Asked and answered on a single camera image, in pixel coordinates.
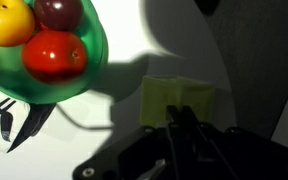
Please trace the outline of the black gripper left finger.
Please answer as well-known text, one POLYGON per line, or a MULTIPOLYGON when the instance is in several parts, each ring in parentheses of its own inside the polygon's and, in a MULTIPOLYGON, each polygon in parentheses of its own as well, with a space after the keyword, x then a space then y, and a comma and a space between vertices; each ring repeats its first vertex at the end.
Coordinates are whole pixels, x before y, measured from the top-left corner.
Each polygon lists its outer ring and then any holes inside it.
POLYGON ((174 105, 168 105, 166 108, 166 120, 170 128, 178 128, 180 126, 181 113, 174 105))

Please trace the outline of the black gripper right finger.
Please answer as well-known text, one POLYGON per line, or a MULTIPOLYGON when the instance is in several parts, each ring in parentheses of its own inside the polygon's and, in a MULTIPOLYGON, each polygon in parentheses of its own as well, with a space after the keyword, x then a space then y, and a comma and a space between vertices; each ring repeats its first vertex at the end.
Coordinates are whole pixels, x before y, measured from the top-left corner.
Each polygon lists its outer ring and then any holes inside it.
POLYGON ((185 128, 197 128, 199 120, 190 106, 184 106, 181 112, 180 124, 185 128))

